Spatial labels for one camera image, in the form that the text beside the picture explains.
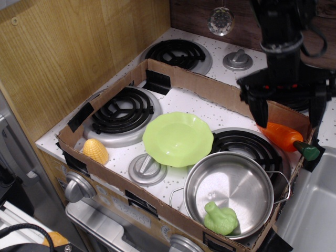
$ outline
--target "green toy broccoli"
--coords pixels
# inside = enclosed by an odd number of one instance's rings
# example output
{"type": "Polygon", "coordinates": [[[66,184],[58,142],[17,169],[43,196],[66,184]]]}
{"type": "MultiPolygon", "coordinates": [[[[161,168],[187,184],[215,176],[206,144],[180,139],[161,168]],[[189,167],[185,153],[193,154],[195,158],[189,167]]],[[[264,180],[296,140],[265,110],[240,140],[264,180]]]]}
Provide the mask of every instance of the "green toy broccoli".
{"type": "Polygon", "coordinates": [[[211,201],[204,207],[207,214],[204,217],[204,226],[221,235],[230,234],[237,226],[238,219],[234,210],[229,207],[218,208],[211,201]]]}

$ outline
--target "stove burner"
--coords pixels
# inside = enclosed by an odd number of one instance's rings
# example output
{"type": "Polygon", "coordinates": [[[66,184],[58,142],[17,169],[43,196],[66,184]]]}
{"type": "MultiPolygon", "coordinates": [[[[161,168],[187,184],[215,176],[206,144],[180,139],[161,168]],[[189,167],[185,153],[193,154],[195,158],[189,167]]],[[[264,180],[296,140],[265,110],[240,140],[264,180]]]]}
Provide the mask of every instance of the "stove burner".
{"type": "Polygon", "coordinates": [[[141,142],[147,124],[162,114],[156,96],[139,87],[124,88],[108,104],[83,123],[83,137],[97,139],[108,148],[126,147],[141,142]]]}
{"type": "Polygon", "coordinates": [[[187,40],[173,39],[162,41],[153,46],[147,52],[145,58],[156,59],[171,66],[191,70],[199,60],[205,60],[205,54],[195,43],[187,40]]]}
{"type": "Polygon", "coordinates": [[[135,129],[153,113],[145,93],[126,87],[92,116],[92,127],[97,134],[123,133],[135,129]]]}
{"type": "Polygon", "coordinates": [[[273,99],[273,100],[298,112],[308,111],[309,109],[309,99],[279,99],[279,100],[273,99]]]}
{"type": "MultiPolygon", "coordinates": [[[[282,157],[265,139],[256,134],[241,130],[228,130],[213,133],[214,143],[211,153],[233,151],[245,154],[255,160],[265,171],[279,171],[282,157]]],[[[277,176],[270,176],[274,182],[277,176]]]]}
{"type": "Polygon", "coordinates": [[[206,75],[212,66],[212,57],[205,47],[183,39],[166,40],[152,45],[143,52],[140,61],[148,58],[201,75],[206,75]]]}

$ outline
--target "stove knob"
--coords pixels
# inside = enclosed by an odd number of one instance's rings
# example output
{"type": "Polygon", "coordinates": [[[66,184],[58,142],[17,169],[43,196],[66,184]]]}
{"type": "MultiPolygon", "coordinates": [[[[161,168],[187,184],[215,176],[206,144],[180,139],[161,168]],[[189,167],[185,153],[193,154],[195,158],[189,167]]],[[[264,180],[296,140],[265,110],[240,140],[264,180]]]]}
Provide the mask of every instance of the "stove knob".
{"type": "Polygon", "coordinates": [[[72,203],[82,198],[93,198],[96,195],[95,189],[81,175],[75,172],[68,172],[68,185],[65,189],[65,198],[72,203]]]}
{"type": "Polygon", "coordinates": [[[170,245],[169,252],[204,252],[197,244],[182,235],[172,235],[170,245]]]}
{"type": "Polygon", "coordinates": [[[142,154],[132,160],[128,172],[132,181],[138,185],[152,186],[165,178],[167,166],[159,164],[148,154],[142,154]]]}
{"type": "Polygon", "coordinates": [[[232,71],[244,71],[253,65],[253,60],[244,50],[239,49],[235,53],[231,52],[226,55],[223,59],[223,65],[232,71]]]}

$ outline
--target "orange toy carrot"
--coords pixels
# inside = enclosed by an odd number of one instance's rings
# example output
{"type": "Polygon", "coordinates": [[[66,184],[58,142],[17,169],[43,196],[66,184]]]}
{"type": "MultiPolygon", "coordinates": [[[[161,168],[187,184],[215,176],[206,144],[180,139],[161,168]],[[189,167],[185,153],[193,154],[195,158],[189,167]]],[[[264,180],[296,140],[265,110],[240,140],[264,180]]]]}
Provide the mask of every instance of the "orange toy carrot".
{"type": "Polygon", "coordinates": [[[273,122],[267,123],[267,128],[258,126],[259,130],[274,144],[284,151],[299,151],[308,161],[315,160],[320,151],[309,144],[303,142],[300,132],[273,122]]]}

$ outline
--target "green plastic plate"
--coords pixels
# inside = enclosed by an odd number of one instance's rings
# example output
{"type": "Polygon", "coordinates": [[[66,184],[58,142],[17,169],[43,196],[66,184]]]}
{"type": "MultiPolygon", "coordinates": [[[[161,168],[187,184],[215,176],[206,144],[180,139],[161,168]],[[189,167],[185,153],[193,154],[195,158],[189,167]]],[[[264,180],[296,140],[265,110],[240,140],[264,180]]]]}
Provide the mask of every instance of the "green plastic plate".
{"type": "Polygon", "coordinates": [[[209,125],[197,116],[173,112],[150,122],[142,140],[148,155],[158,163],[185,167],[210,153],[214,136],[209,125]]]}

